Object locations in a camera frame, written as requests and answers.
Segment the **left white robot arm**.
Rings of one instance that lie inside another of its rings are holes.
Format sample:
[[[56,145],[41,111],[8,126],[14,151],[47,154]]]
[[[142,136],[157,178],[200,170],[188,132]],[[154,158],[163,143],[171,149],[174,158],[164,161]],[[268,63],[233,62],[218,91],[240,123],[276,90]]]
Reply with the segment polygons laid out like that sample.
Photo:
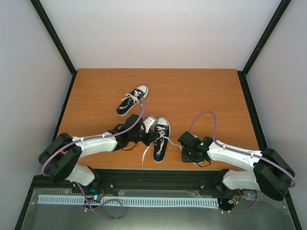
[[[79,165],[78,160],[96,153],[122,150],[131,142],[149,146],[160,136],[153,130],[156,123],[157,119],[152,116],[142,119],[131,115],[124,124],[100,135],[80,138],[62,133],[38,157],[42,174],[54,183],[67,180],[94,193],[99,189],[100,181],[89,166]]]

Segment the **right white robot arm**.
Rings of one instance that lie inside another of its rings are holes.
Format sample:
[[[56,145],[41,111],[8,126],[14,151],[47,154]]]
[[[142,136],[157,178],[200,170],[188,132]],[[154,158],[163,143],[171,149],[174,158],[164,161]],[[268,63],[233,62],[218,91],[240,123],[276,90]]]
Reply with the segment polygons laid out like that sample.
[[[183,162],[220,161],[241,168],[240,171],[221,170],[217,183],[220,191],[258,190],[273,200],[282,201],[295,177],[292,168],[271,148],[264,151],[241,149],[211,137],[199,139],[188,131],[178,142],[182,145]]]

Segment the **green lit circuit board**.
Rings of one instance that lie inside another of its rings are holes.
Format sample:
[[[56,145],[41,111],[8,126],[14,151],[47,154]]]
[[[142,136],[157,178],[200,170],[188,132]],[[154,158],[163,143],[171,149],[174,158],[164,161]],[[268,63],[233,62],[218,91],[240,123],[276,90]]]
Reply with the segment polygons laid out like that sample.
[[[104,186],[99,185],[97,188],[92,188],[91,193],[93,193],[92,200],[100,201],[105,196]]]

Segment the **black aluminium frame rail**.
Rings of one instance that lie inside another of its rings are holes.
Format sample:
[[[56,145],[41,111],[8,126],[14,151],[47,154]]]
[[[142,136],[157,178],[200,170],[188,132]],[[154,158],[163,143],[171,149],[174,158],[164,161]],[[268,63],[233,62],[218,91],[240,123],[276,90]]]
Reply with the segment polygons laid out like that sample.
[[[105,194],[118,196],[121,190],[167,190],[196,191],[204,196],[226,198],[236,194],[235,190],[220,191],[221,171],[163,171],[163,170],[108,170],[95,171],[97,178],[83,189],[92,196],[92,188],[104,186]]]

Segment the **left black frame post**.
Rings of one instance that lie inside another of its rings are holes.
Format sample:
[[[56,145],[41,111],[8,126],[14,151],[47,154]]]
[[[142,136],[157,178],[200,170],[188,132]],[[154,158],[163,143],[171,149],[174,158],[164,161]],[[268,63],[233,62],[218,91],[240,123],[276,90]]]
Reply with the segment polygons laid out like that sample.
[[[70,74],[72,76],[75,76],[77,73],[77,70],[75,69],[63,43],[61,42],[51,20],[49,19],[42,3],[40,0],[30,0],[32,6],[34,7],[37,15],[39,16],[41,22],[43,23],[46,31],[48,32],[51,40],[53,41],[55,47],[57,48],[60,56],[62,57],[65,65],[67,66],[67,69],[69,70]]]

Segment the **black frame post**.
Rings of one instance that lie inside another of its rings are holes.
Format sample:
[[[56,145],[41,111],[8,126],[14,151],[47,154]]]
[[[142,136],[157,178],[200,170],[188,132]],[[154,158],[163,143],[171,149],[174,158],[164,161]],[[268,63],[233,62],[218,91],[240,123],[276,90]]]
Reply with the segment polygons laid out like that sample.
[[[57,48],[60,56],[62,57],[65,65],[67,66],[67,69],[69,70],[70,74],[72,76],[75,76],[77,73],[77,70],[75,69],[63,43],[61,42],[51,20],[49,19],[42,3],[40,0],[30,0],[32,6],[34,7],[37,15],[39,16],[41,22],[43,23],[46,31],[48,32],[51,40],[53,41],[55,47]]]
[[[243,74],[244,77],[246,77],[247,74],[249,73],[249,71],[251,70],[253,64],[255,63],[256,59],[258,58],[258,56],[261,53],[262,49],[264,48],[265,44],[269,40],[269,38],[272,35],[275,27],[277,26],[278,22],[282,18],[283,14],[287,10],[290,3],[291,3],[291,0],[280,1],[278,7],[276,8],[274,14],[272,15],[270,21],[268,22],[264,32],[262,33],[260,39],[258,40],[255,48],[253,49],[250,57],[248,58],[245,66],[242,70],[242,74]]]

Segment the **right black frame post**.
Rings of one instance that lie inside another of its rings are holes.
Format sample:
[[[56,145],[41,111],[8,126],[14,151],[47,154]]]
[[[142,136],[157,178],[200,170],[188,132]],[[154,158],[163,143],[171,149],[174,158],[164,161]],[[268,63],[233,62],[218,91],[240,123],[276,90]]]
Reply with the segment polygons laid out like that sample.
[[[272,35],[275,27],[277,26],[278,22],[282,18],[283,14],[287,10],[290,3],[291,3],[291,0],[280,1],[278,7],[276,8],[274,14],[272,15],[270,21],[268,22],[264,32],[262,33],[260,39],[258,40],[255,48],[253,49],[250,57],[248,58],[245,66],[242,70],[242,74],[243,74],[244,77],[246,77],[247,74],[249,73],[249,71],[251,70],[253,64],[255,63],[256,59],[258,58],[258,56],[261,53],[262,49],[264,48],[265,44],[269,40],[269,38]]]

